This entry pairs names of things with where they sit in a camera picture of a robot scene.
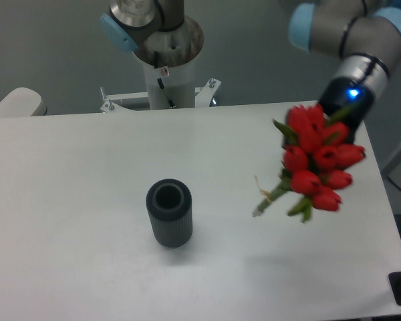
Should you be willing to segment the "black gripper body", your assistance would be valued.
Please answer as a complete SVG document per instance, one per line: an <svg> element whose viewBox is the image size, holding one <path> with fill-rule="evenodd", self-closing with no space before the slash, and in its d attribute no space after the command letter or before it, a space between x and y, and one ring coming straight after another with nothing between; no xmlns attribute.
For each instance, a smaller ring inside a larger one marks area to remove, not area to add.
<svg viewBox="0 0 401 321"><path fill-rule="evenodd" d="M376 96L365 81L338 77L331 81L316 104L299 104L285 116L282 146L302 142L316 146L352 144Z"/></svg>

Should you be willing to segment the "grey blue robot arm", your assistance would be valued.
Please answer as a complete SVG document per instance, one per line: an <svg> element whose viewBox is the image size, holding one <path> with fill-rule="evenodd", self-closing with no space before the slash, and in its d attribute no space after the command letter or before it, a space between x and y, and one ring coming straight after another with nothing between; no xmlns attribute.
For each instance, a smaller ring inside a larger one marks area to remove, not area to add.
<svg viewBox="0 0 401 321"><path fill-rule="evenodd" d="M182 1L113 1L100 27L114 46L142 64L151 109L211 103L219 83L210 80L195 90L193 62L204 34ZM341 60L319 103L328 116L354 105L343 119L353 142L401 60L401 2L393 7L387 1L302 3L291 16L288 37L299 49Z"/></svg>

